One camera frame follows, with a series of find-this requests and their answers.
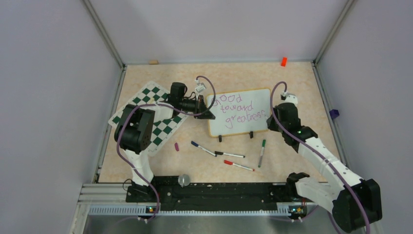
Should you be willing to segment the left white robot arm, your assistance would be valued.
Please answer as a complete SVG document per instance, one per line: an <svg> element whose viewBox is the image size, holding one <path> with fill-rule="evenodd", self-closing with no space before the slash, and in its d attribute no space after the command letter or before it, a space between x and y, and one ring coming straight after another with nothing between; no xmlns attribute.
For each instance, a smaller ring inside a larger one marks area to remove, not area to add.
<svg viewBox="0 0 413 234"><path fill-rule="evenodd" d="M206 86L198 81L193 94L187 97L187 86L174 82L165 100L142 105L128 104L124 108L116 126L114 140L119 156L132 170L130 189L137 192L142 200L148 202L156 196L156 188L150 185L154 175L148 159L154 124L173 119L179 114L196 119L215 119L211 112L212 107L206 105L201 94L205 89Z"/></svg>

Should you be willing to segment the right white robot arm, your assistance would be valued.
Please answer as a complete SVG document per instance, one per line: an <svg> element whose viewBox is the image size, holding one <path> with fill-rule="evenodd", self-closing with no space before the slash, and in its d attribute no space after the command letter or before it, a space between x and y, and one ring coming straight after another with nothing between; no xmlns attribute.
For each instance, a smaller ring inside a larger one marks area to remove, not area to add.
<svg viewBox="0 0 413 234"><path fill-rule="evenodd" d="M306 198L317 203L347 233L382 219L378 183L361 178L334 156L317 133L301 124L295 104L276 105L267 126L281 133L284 142L309 161L328 182L328 186L324 186L307 173L291 173L285 188L290 200Z"/></svg>

